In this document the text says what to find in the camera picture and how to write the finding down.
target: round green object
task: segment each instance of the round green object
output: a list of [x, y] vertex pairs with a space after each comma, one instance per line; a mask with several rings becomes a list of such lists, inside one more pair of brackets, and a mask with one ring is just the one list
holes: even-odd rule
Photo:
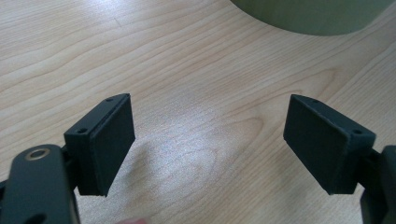
[[395, 0], [231, 0], [254, 18], [306, 35], [344, 35], [373, 21]]

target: wooden table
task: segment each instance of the wooden table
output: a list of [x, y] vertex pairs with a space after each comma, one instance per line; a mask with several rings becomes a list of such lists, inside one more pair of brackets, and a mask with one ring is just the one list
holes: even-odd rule
[[283, 31], [228, 0], [0, 3], [0, 180], [28, 147], [132, 94], [137, 138], [83, 223], [361, 223], [283, 140], [292, 93], [396, 143], [396, 4], [341, 36]]

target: wood grain pattern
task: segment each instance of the wood grain pattern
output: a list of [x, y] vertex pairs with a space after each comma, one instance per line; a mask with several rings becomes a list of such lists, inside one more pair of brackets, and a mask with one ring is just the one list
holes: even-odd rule
[[228, 0], [0, 3], [0, 179], [102, 99], [132, 94], [137, 139], [83, 223], [361, 223], [285, 144], [290, 94], [395, 144], [396, 5], [330, 37], [276, 29]]

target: metal screw head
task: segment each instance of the metal screw head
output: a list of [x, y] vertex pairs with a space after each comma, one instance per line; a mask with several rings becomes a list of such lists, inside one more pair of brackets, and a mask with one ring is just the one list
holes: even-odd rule
[[44, 157], [46, 157], [48, 154], [50, 154], [50, 150], [48, 148], [38, 148], [35, 149], [31, 152], [29, 152], [26, 156], [25, 159], [27, 161], [36, 161], [36, 160], [40, 160]]

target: light wood surface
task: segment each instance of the light wood surface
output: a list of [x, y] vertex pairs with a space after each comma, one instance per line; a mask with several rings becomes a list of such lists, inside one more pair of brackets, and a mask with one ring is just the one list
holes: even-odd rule
[[396, 4], [351, 35], [298, 35], [228, 0], [0, 2], [0, 180], [28, 147], [132, 94], [137, 139], [83, 223], [361, 223], [282, 138], [292, 93], [396, 144]]

